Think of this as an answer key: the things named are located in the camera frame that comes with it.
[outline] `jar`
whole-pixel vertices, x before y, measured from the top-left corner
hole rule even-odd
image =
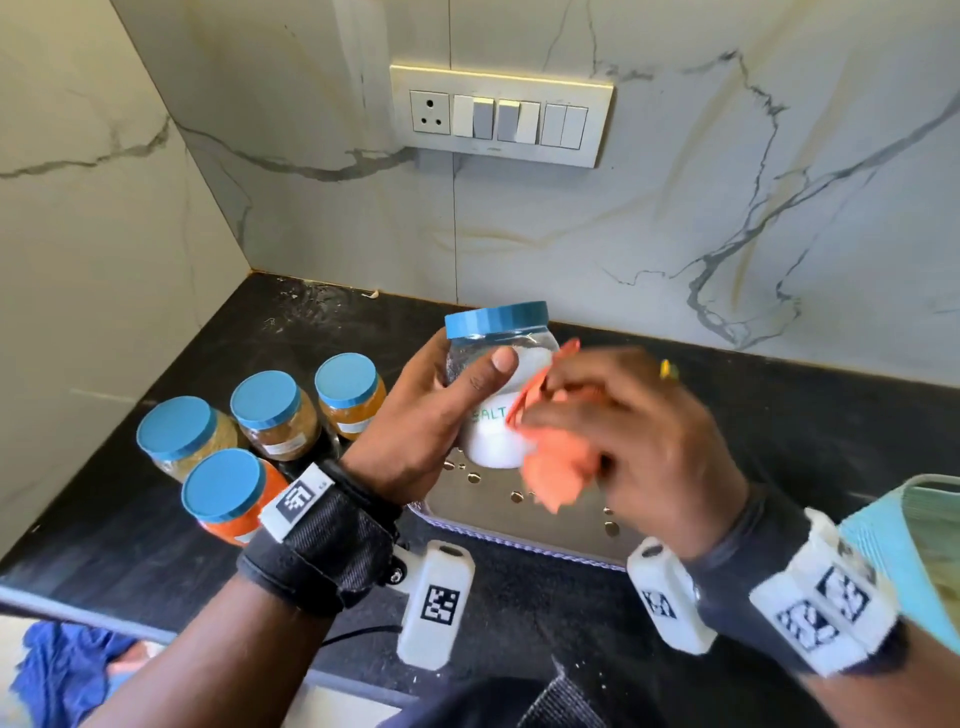
[[[209,454],[245,445],[234,421],[199,397],[158,404],[140,421],[136,443],[181,483]]]
[[[233,390],[230,411],[251,444],[272,460],[296,460],[317,442],[317,409],[286,372],[248,376]]]
[[[513,347],[519,363],[514,375],[493,396],[476,407],[460,429],[464,454],[484,468],[519,468],[529,446],[507,428],[506,417],[516,395],[533,375],[550,365],[560,350],[546,327],[546,302],[531,301],[451,313],[445,317],[450,351],[446,381],[456,379],[481,355],[501,346]]]
[[[244,449],[214,452],[183,483],[180,501],[205,530],[228,544],[250,542],[260,511],[287,487],[266,460]]]
[[[362,353],[341,353],[327,359],[313,377],[320,408],[348,440],[367,429],[387,397],[387,388]]]

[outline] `orange rag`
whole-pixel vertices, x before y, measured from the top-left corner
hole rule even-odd
[[[553,355],[554,361],[572,356],[580,350],[580,340],[570,339]],[[520,428],[523,412],[527,407],[545,399],[567,401],[571,399],[609,402],[602,389],[595,386],[578,387],[575,390],[560,390],[551,397],[543,390],[550,367],[537,372],[517,395],[510,412],[507,427],[519,432],[535,449],[523,458],[520,474],[527,490],[537,496],[550,513],[557,513],[560,506],[576,501],[600,471],[600,452],[587,440],[555,427]]]

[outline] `metal plate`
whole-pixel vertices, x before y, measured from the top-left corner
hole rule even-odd
[[[603,494],[591,486],[554,516],[526,495],[519,471],[471,463],[459,449],[446,460],[440,480],[413,510],[426,520],[509,546],[625,569],[643,537],[605,511]]]

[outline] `blue lid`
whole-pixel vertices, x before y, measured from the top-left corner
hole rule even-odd
[[[180,501],[198,521],[226,523],[260,500],[266,482],[267,469],[256,455],[239,448],[222,449],[190,471]]]
[[[285,423],[300,409],[300,388],[286,372],[260,372],[237,385],[230,412],[249,429],[269,429]]]
[[[446,338],[459,339],[461,336],[485,336],[518,328],[545,327],[550,322],[550,314],[546,310],[546,301],[528,301],[451,313],[444,317],[444,321]]]
[[[192,455],[217,428],[217,411],[199,397],[161,402],[140,421],[136,443],[154,460]]]
[[[379,376],[362,353],[331,356],[313,377],[320,399],[334,409],[347,409],[367,401],[376,391]]]

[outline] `black cable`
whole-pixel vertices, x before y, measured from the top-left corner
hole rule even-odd
[[[400,634],[403,631],[403,627],[399,624],[381,624],[378,627],[364,627],[363,629],[354,629],[352,632],[347,632],[342,635],[337,635],[336,637],[331,637],[329,640],[325,640],[320,647],[326,647],[328,644],[334,644],[342,642],[343,640],[349,640],[351,637],[360,637],[360,635],[370,635],[374,632],[392,632],[396,635]]]

